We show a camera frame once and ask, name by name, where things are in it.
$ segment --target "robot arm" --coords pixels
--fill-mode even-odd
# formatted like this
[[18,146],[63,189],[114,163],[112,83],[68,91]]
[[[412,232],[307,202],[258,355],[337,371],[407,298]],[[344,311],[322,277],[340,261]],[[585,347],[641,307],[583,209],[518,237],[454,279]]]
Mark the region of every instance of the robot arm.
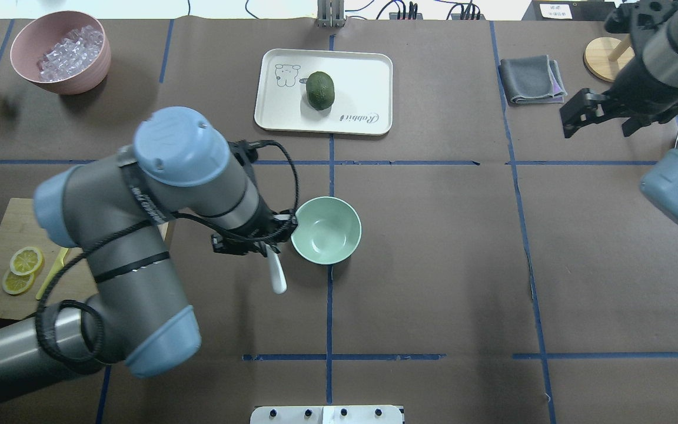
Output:
[[620,5],[606,19],[609,32],[629,32],[635,57],[607,91],[582,88],[563,105],[561,123],[570,138],[588,124],[629,118],[624,136],[678,114],[678,1],[640,0]]
[[[629,118],[624,136],[678,114],[678,1],[641,0],[621,5],[606,19],[609,32],[629,32],[635,58],[608,91],[581,89],[560,110],[564,136],[588,124]],[[670,150],[640,181],[640,191],[678,224],[678,148]]]
[[[238,160],[247,162],[200,113],[164,108],[131,147],[38,187],[38,223],[57,244],[92,250],[98,294],[48,307],[45,296],[36,317],[0,330],[0,402],[121,360],[135,376],[157,375],[199,349],[193,308],[151,223],[190,208],[238,236],[216,238],[226,253],[265,253],[261,240],[288,239],[294,215],[277,220]],[[279,237],[268,237],[277,227]]]

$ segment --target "grey cloth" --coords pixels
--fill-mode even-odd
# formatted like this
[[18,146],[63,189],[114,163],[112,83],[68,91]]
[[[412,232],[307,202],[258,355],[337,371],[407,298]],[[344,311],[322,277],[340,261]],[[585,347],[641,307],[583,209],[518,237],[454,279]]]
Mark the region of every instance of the grey cloth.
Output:
[[546,54],[501,59],[498,70],[506,98],[513,104],[562,104],[567,95],[559,64]]

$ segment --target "tray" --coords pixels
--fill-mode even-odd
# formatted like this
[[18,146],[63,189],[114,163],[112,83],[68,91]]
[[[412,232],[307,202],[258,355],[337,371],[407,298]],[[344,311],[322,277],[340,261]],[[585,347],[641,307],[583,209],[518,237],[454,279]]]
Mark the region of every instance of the tray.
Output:
[[[327,110],[307,102],[304,81],[315,71],[334,80]],[[393,65],[384,54],[349,51],[267,51],[255,100],[255,123],[273,131],[382,135],[392,124]]]
[[[167,224],[159,227],[164,239],[170,236]],[[19,248],[35,246],[44,254],[44,265],[36,276],[33,286],[18,296],[11,296],[2,290],[2,277],[9,269],[9,260]],[[35,312],[38,301],[35,293],[41,288],[61,247],[49,240],[46,231],[35,221],[33,201],[29,198],[12,198],[0,225],[0,319],[21,320]],[[70,249],[64,263],[76,257],[80,249]],[[49,296],[49,304],[65,299],[85,300],[96,293],[96,283],[87,263],[83,260],[70,269],[59,281]]]

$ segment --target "white tray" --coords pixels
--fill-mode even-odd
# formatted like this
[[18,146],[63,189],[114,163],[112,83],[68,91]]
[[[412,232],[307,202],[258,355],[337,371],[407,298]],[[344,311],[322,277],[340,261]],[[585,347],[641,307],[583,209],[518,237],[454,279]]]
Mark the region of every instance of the white tray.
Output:
[[[304,81],[315,71],[334,80],[327,110],[307,102]],[[274,131],[381,135],[392,123],[393,65],[384,54],[349,51],[267,51],[261,63],[255,123]]]

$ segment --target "electrical cable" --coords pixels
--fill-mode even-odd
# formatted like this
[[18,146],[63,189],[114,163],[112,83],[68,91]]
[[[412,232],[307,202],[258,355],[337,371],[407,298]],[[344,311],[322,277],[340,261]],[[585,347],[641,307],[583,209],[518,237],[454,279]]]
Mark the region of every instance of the electrical cable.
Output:
[[80,253],[79,255],[77,255],[77,257],[70,260],[67,263],[67,265],[62,266],[62,269],[60,269],[59,271],[56,272],[56,274],[54,274],[54,277],[52,277],[51,281],[49,281],[49,284],[46,286],[43,296],[41,296],[41,299],[38,301],[38,307],[35,309],[35,340],[38,341],[38,346],[40,346],[41,349],[43,349],[44,352],[46,352],[46,354],[48,354],[50,357],[53,357],[53,359],[59,360],[59,362],[62,362],[64,364],[76,364],[76,365],[84,364],[85,362],[94,360],[95,357],[97,357],[97,355],[101,352],[101,349],[103,348],[104,325],[102,317],[96,311],[96,309],[93,309],[86,303],[78,302],[77,300],[63,300],[62,303],[59,304],[59,310],[62,310],[66,307],[81,309],[81,311],[90,314],[94,318],[94,320],[96,320],[95,322],[96,340],[92,341],[91,351],[89,351],[87,355],[81,357],[68,357],[67,355],[62,353],[61,349],[59,349],[59,344],[57,344],[56,340],[53,341],[53,344],[50,344],[49,340],[46,339],[46,336],[49,336],[52,339],[56,338],[55,337],[56,328],[54,327],[48,329],[45,328],[44,312],[46,311],[46,302],[48,301],[49,295],[51,295],[51,290],[53,290],[54,287],[57,286],[57,283],[59,282],[61,277],[64,276],[65,272],[70,270],[70,268],[73,268],[73,266],[75,266],[78,262],[86,258],[91,253],[95,252],[96,250],[99,250],[101,247],[104,247],[106,244],[109,244],[112,241],[115,241],[116,239],[120,239],[121,237],[127,236],[127,234],[134,233],[135,231],[138,231],[141,228],[146,228],[147,226],[150,225],[151,225],[150,221],[142,221],[135,225],[129,226],[123,230],[117,231],[116,233],[110,234],[110,236],[106,237],[105,239],[102,239],[98,241],[96,244],[92,245],[91,247],[84,249],[82,253]]
[[[386,8],[388,8],[388,6],[391,5],[392,3],[394,3],[394,4],[396,5],[396,19],[399,19],[399,18],[400,18],[400,16],[399,16],[400,13],[403,13],[403,14],[406,14],[406,13],[407,13],[407,6],[404,4],[404,1],[403,1],[403,0],[391,0],[391,2],[386,3],[386,4],[384,5],[384,7],[382,7],[381,10],[378,11],[378,14],[377,14],[377,16],[376,16],[376,21],[378,21],[378,19],[381,17],[381,14],[384,13],[384,10],[385,10]],[[404,8],[404,12],[402,12],[402,11],[400,10],[400,8],[399,8],[399,3],[401,3],[401,7]]]
[[285,220],[282,225],[279,226],[279,228],[275,229],[273,233],[271,234],[266,234],[266,236],[262,237],[247,237],[247,236],[240,236],[239,234],[232,233],[231,231],[228,231],[225,228],[221,228],[220,226],[211,223],[210,221],[204,220],[201,217],[193,214],[184,214],[180,212],[172,212],[172,216],[175,218],[185,218],[187,220],[192,220],[195,221],[196,223],[202,224],[207,226],[208,228],[216,231],[216,233],[221,234],[222,236],[228,238],[228,239],[234,239],[237,241],[248,241],[248,242],[253,242],[257,243],[259,241],[272,241],[273,239],[277,238],[280,236],[282,233],[284,233],[288,228],[290,228],[290,223],[294,219],[294,214],[296,213],[297,207],[300,203],[300,180],[297,175],[297,169],[294,167],[294,161],[290,156],[290,153],[286,151],[286,149],[281,145],[280,143],[274,141],[274,140],[259,140],[253,143],[248,143],[252,147],[256,148],[261,148],[261,147],[266,147],[266,145],[272,145],[273,147],[279,148],[279,150],[282,151],[282,154],[284,157],[287,159],[287,162],[290,164],[291,171],[293,172],[293,177],[294,177],[294,207],[293,210],[290,212],[290,219]]
[[452,7],[449,9],[449,13],[446,14],[446,19],[449,19],[449,18],[451,17],[451,12],[453,12],[454,9],[457,8],[457,6],[460,6],[460,8],[462,8],[462,13],[460,13],[460,18],[461,18],[462,16],[464,16],[464,14],[465,14],[465,5],[463,5],[462,3],[456,3],[454,6],[452,6]]
[[361,10],[365,9],[366,7],[368,7],[368,6],[372,5],[373,3],[375,3],[375,1],[376,1],[376,0],[371,0],[370,3],[366,4],[365,6],[361,7],[360,9],[353,9],[353,10],[349,10],[349,11],[348,11],[348,10],[345,10],[345,12],[358,12],[358,11],[361,11]]
[[[207,220],[202,219],[201,217],[197,217],[196,215],[192,214],[181,214],[178,212],[172,213],[173,217],[175,218],[185,218],[189,220],[193,220],[197,223],[201,223],[202,225],[205,225],[215,231],[217,231],[219,234],[221,234],[224,237],[229,237],[231,239],[237,239],[240,241],[250,241],[250,242],[259,242],[259,241],[272,241],[273,239],[277,238],[280,236],[280,234],[284,233],[288,226],[290,226],[291,221],[294,219],[294,215],[296,213],[297,207],[300,203],[300,181],[298,179],[298,174],[297,174],[297,169],[294,166],[294,161],[290,156],[290,153],[286,151],[286,149],[281,145],[280,143],[276,142],[275,140],[259,140],[257,142],[250,143],[250,147],[255,147],[255,148],[261,148],[261,147],[266,147],[266,145],[272,145],[273,147],[279,148],[279,150],[282,151],[284,157],[287,159],[288,163],[290,164],[291,171],[293,172],[294,176],[294,207],[290,212],[290,219],[286,220],[282,225],[279,226],[279,228],[275,229],[271,234],[266,234],[266,236],[262,237],[246,237],[246,236],[239,236],[239,234],[234,234],[230,233],[224,228],[221,228],[219,226],[216,226],[213,223],[208,222]],[[135,231],[140,230],[141,228],[146,228],[147,226],[152,225],[150,221],[145,220],[139,223],[135,223],[132,226],[129,226],[125,229],[122,229],[120,231],[116,231],[116,233],[112,233],[106,238],[103,238],[102,240],[98,241],[97,243],[93,244],[91,247],[88,247],[87,249],[84,249],[82,253],[77,255],[77,257],[73,258],[70,260],[67,264],[62,266],[62,268],[54,274],[52,277],[51,281],[49,281],[48,285],[46,286],[43,296],[41,296],[41,299],[38,301],[38,307],[36,308],[34,317],[35,317],[35,338],[36,341],[38,342],[38,346],[41,347],[41,349],[46,352],[47,355],[50,357],[53,357],[53,359],[59,360],[59,362],[62,362],[64,364],[68,365],[80,365],[84,364],[86,362],[89,362],[90,360],[96,359],[97,355],[101,352],[101,349],[103,348],[103,343],[105,340],[105,333],[104,333],[104,324],[103,324],[103,319],[96,311],[96,309],[92,308],[91,306],[87,305],[86,303],[81,303],[78,302],[77,300],[63,300],[59,304],[59,309],[56,312],[58,314],[59,311],[61,311],[64,308],[76,308],[80,309],[83,312],[86,312],[92,318],[95,320],[95,326],[96,326],[96,339],[92,341],[92,349],[89,350],[87,355],[81,356],[81,357],[68,357],[65,354],[62,353],[61,349],[59,349],[59,344],[57,344],[56,341],[53,341],[52,343],[49,343],[49,340],[46,339],[47,336],[49,336],[52,340],[54,339],[54,334],[56,333],[56,329],[54,327],[45,328],[45,319],[44,319],[44,313],[46,311],[46,302],[48,301],[49,295],[51,295],[51,291],[54,289],[54,287],[57,286],[57,283],[59,282],[60,279],[62,279],[62,276],[64,276],[65,273],[67,273],[68,270],[73,268],[73,266],[77,265],[81,260],[85,259],[95,251],[99,250],[101,247],[104,247],[106,244],[111,243],[112,241],[115,241],[116,239],[120,239],[124,236],[127,236],[127,234],[132,234]]]
[[252,14],[252,12],[250,10],[248,10],[248,8],[247,8],[248,3],[250,3],[250,0],[245,0],[245,12],[247,12],[250,16],[254,17],[255,19],[260,19],[259,17]]
[[470,2],[467,5],[467,11],[465,12],[464,18],[467,19],[468,21],[479,21],[480,15],[481,15],[480,7],[473,3],[473,0],[470,0]]
[[467,7],[465,8],[465,13],[463,14],[463,16],[460,17],[462,19],[462,21],[471,21],[470,11],[473,11],[473,10],[474,10],[473,9],[473,0],[470,0],[470,2],[467,4]]

